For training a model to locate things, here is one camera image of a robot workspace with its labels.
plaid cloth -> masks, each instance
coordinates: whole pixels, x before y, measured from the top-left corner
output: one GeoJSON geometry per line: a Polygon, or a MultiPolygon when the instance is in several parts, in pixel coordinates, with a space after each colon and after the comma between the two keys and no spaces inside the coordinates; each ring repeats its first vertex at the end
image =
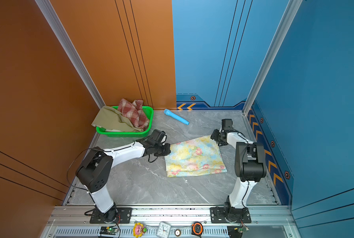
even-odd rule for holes
{"type": "Polygon", "coordinates": [[[122,98],[117,109],[132,122],[134,127],[144,129],[144,131],[148,128],[149,119],[143,112],[143,100],[136,99],[130,103],[122,98]]]}

floral cloth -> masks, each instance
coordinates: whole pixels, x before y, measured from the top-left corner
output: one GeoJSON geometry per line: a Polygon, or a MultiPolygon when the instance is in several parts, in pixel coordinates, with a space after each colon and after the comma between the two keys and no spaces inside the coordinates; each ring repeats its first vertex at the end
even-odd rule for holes
{"type": "Polygon", "coordinates": [[[219,147],[210,136],[170,145],[165,156],[168,177],[188,177],[227,172],[219,147]]]}

vent grille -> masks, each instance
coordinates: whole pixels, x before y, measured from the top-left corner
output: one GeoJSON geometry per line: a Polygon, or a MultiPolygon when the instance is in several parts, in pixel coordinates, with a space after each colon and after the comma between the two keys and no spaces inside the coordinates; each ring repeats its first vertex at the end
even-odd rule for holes
{"type": "Polygon", "coordinates": [[[62,236],[62,235],[96,235],[99,234],[99,228],[93,227],[93,228],[86,228],[86,227],[59,227],[56,230],[56,235],[57,236],[62,236]]]}
{"type": "MultiPolygon", "coordinates": [[[[120,238],[133,238],[133,227],[132,226],[121,226],[120,238]]],[[[147,232],[143,234],[143,237],[148,238],[158,238],[156,236],[157,227],[147,227],[147,232]]],[[[175,230],[178,227],[172,227],[170,230],[170,238],[176,238],[174,235],[175,230]]],[[[191,228],[179,228],[181,230],[180,237],[196,237],[191,234],[191,228]]],[[[99,236],[100,227],[99,226],[59,226],[55,231],[55,237],[97,237],[99,236]]],[[[119,233],[112,235],[110,237],[118,237],[119,233]]],[[[203,233],[204,237],[229,237],[226,226],[204,226],[203,233]]]]}

analog clock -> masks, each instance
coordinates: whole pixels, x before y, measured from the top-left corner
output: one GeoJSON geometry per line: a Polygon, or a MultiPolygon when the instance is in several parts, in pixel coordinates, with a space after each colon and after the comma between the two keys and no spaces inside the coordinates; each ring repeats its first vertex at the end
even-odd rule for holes
{"type": "Polygon", "coordinates": [[[171,225],[166,224],[165,222],[160,222],[158,226],[156,235],[160,238],[168,238],[171,225]]]}

blue plastic toy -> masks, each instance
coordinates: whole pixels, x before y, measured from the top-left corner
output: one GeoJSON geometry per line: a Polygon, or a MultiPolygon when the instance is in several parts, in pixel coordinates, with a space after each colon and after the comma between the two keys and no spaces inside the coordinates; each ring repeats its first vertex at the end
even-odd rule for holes
{"type": "Polygon", "coordinates": [[[177,121],[182,122],[183,124],[189,125],[189,122],[188,122],[188,121],[186,121],[185,119],[183,119],[183,118],[180,117],[180,116],[175,115],[175,114],[174,114],[173,112],[171,112],[169,109],[165,109],[165,110],[164,110],[164,113],[165,113],[165,115],[171,116],[171,117],[173,117],[174,119],[176,119],[177,121]]]}

